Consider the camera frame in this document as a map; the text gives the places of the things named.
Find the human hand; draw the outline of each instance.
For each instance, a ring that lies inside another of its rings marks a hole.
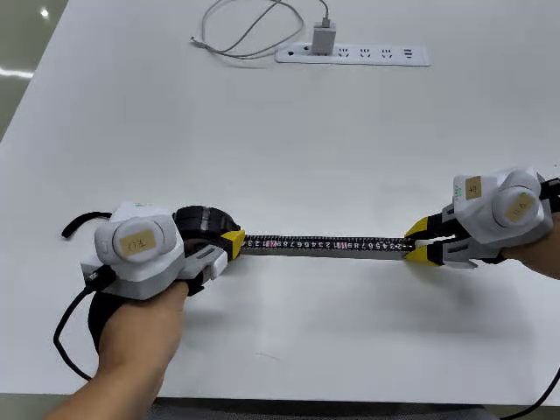
[[[144,302],[123,304],[103,327],[99,372],[146,369],[163,380],[181,338],[188,285],[176,282]]]
[[[560,213],[552,215],[552,231],[541,240],[515,248],[504,248],[506,258],[521,261],[537,273],[560,280]]]

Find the sticker label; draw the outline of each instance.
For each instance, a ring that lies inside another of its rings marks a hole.
[[[533,196],[522,192],[506,211],[506,217],[513,223],[518,222],[525,213],[535,204]]]
[[[465,181],[465,190],[467,200],[479,199],[482,196],[482,179],[480,177],[468,178]]]
[[[134,256],[154,249],[156,247],[156,237],[151,230],[147,229],[121,238],[120,243],[124,256]]]

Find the electrical outlet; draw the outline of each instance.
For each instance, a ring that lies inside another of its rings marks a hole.
[[[315,55],[311,53],[310,43],[297,42],[277,48],[275,58],[279,63],[413,67],[430,65],[426,48],[412,45],[336,44],[331,55]]]
[[[369,48],[360,48],[360,57],[363,59],[371,59],[371,50]]]

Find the white table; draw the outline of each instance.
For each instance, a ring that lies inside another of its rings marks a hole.
[[[424,44],[433,66],[239,68],[189,45],[206,1],[70,1],[0,143],[0,392],[82,384],[51,342],[93,247],[94,222],[59,238],[77,214],[205,204],[254,234],[398,236],[458,173],[560,172],[560,3],[330,3],[340,42]],[[514,262],[243,257],[187,303],[161,395],[532,403],[559,298]],[[63,340],[94,372],[87,308]]]

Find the white cable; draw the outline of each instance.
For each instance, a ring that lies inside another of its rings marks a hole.
[[[229,57],[229,58],[232,58],[232,59],[255,60],[255,59],[260,59],[262,57],[266,57],[266,56],[269,56],[269,55],[273,54],[274,49],[277,46],[280,46],[284,42],[295,38],[305,28],[304,19],[301,17],[299,12],[292,5],[284,3],[284,0],[270,0],[272,2],[272,4],[263,13],[261,13],[261,15],[257,19],[255,19],[255,21],[250,25],[250,27],[230,47],[222,49],[222,50],[220,50],[218,48],[214,48],[213,46],[211,46],[207,43],[207,20],[212,16],[212,14],[215,12],[215,10],[226,1],[231,1],[231,0],[216,0],[208,9],[206,9],[206,12],[204,13],[204,16],[202,17],[202,19],[200,21],[200,40],[196,39],[195,37],[191,37],[191,42],[195,46],[197,46],[198,48],[204,48],[204,49],[208,50],[210,53],[221,55],[223,57]],[[319,1],[325,6],[325,17],[328,18],[329,8],[328,8],[325,0],[319,0]],[[241,42],[243,42],[243,40],[253,31],[255,26],[261,20],[278,5],[282,5],[284,7],[287,7],[288,9],[290,9],[293,12],[293,14],[296,16],[297,21],[299,22],[299,27],[292,34],[288,35],[287,37],[283,38],[282,40],[280,40],[278,42],[275,42],[274,44],[269,45],[265,48],[262,48],[258,51],[246,52],[246,53],[243,53],[243,54],[238,54],[238,53],[231,52]]]

